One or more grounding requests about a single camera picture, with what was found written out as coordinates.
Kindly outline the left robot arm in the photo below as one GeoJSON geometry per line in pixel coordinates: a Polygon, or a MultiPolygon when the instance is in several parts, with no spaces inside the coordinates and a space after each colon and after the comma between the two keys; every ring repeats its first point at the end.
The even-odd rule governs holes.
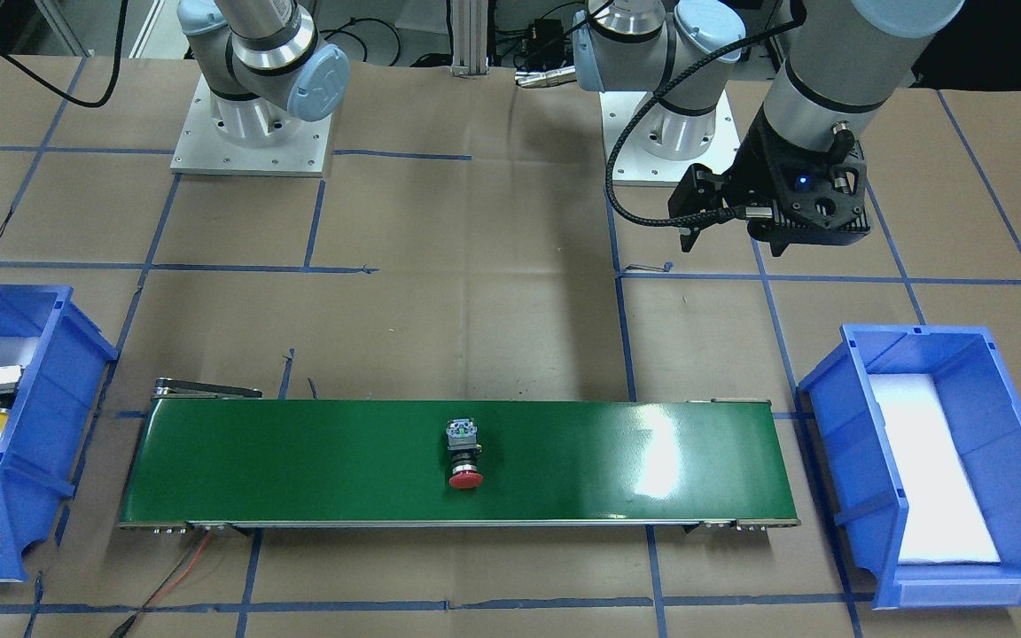
{"type": "Polygon", "coordinates": [[[584,90],[639,90],[642,101],[606,145],[604,189],[621,218],[678,229],[684,252],[717,223],[745,220],[773,255],[793,244],[854,244],[869,234],[860,134],[960,1],[815,1],[803,19],[748,34],[720,1],[590,1],[574,21],[584,90]],[[792,32],[786,54],[729,169],[698,160],[730,68],[755,42],[792,32]],[[687,160],[665,218],[620,204],[613,173],[628,142],[687,160]]]}

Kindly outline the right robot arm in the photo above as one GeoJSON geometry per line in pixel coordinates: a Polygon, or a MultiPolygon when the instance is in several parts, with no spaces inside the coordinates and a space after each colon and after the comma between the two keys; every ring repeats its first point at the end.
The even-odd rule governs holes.
{"type": "MultiPolygon", "coordinates": [[[[324,43],[297,1],[179,1],[177,17],[216,102],[272,106],[289,120],[323,121],[343,101],[351,78],[346,54],[324,43]]],[[[11,54],[0,57],[82,108],[101,108],[116,89],[115,59],[105,92],[82,100],[45,81],[11,54]]]]}

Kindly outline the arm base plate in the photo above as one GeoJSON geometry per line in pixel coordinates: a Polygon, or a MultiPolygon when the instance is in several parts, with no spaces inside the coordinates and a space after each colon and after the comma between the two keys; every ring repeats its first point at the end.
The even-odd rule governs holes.
{"type": "Polygon", "coordinates": [[[616,185],[674,187],[692,163],[720,174],[732,166],[740,146],[726,92],[712,112],[691,118],[650,110],[629,134],[613,163],[616,185]]]}
{"type": "Polygon", "coordinates": [[[204,176],[321,178],[335,116],[301,121],[263,98],[227,100],[199,77],[171,170],[204,176]]]}

